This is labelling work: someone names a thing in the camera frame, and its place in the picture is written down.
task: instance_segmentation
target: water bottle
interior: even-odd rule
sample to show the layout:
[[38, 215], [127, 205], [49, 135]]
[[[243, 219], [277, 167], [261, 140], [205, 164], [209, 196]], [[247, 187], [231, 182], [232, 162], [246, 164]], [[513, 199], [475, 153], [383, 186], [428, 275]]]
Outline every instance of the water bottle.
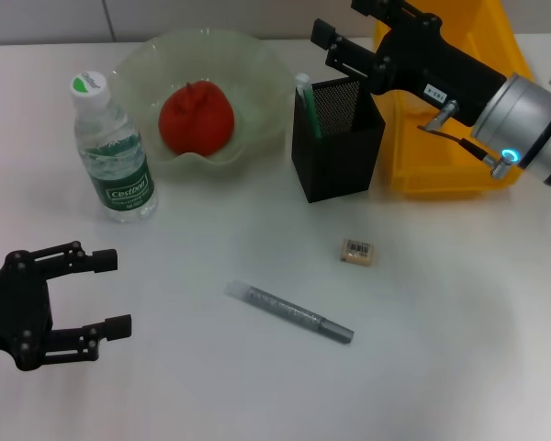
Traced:
[[157, 193], [141, 136], [112, 99], [106, 77], [80, 73], [71, 90], [77, 151], [105, 212], [119, 222], [149, 217], [157, 207]]

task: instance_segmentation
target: eraser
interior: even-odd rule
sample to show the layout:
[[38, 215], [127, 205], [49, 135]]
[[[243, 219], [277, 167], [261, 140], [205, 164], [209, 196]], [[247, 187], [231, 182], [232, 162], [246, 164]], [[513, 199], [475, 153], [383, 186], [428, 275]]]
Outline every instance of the eraser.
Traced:
[[371, 243], [345, 239], [341, 249], [341, 260], [350, 264], [371, 266], [374, 257], [374, 246]]

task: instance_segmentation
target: yellow plastic container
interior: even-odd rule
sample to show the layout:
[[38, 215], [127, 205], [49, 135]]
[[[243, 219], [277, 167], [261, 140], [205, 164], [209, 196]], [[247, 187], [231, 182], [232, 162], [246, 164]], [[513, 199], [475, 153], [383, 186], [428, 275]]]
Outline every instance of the yellow plastic container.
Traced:
[[[441, 34], [461, 51], [508, 76], [518, 73], [532, 78], [498, 0], [411, 0], [422, 12], [443, 20]], [[377, 44], [388, 27], [377, 22]], [[386, 121], [386, 132], [378, 156], [384, 185], [416, 198], [467, 198], [483, 191], [511, 186], [521, 174], [518, 167], [501, 181], [489, 175], [488, 167], [455, 142], [424, 133], [437, 110], [407, 92], [393, 91], [375, 97]], [[471, 138], [471, 128], [450, 120], [443, 131], [458, 138]]]

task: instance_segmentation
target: cable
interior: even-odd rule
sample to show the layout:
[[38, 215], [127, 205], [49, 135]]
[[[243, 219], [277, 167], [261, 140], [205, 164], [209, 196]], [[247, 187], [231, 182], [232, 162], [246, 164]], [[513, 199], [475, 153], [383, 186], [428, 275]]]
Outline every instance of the cable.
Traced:
[[441, 138], [446, 138], [447, 140], [451, 140], [454, 142], [457, 142], [461, 147], [466, 149], [471, 155], [473, 155], [476, 159], [480, 161], [484, 161], [486, 156], [488, 156], [488, 152], [486, 152], [481, 147], [477, 146], [471, 141], [468, 141], [466, 139], [460, 139], [456, 136], [450, 135], [448, 133], [442, 133], [441, 131], [436, 130], [427, 130], [423, 126], [416, 126], [417, 129], [422, 130], [426, 133], [430, 133], [435, 136], [440, 136]]

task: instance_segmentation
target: silver marker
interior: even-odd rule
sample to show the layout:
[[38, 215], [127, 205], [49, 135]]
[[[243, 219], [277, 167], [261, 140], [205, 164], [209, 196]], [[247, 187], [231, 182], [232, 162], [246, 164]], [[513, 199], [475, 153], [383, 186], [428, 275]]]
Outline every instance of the silver marker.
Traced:
[[238, 280], [227, 285], [224, 293], [338, 342], [347, 344], [353, 340], [354, 332], [340, 324]]

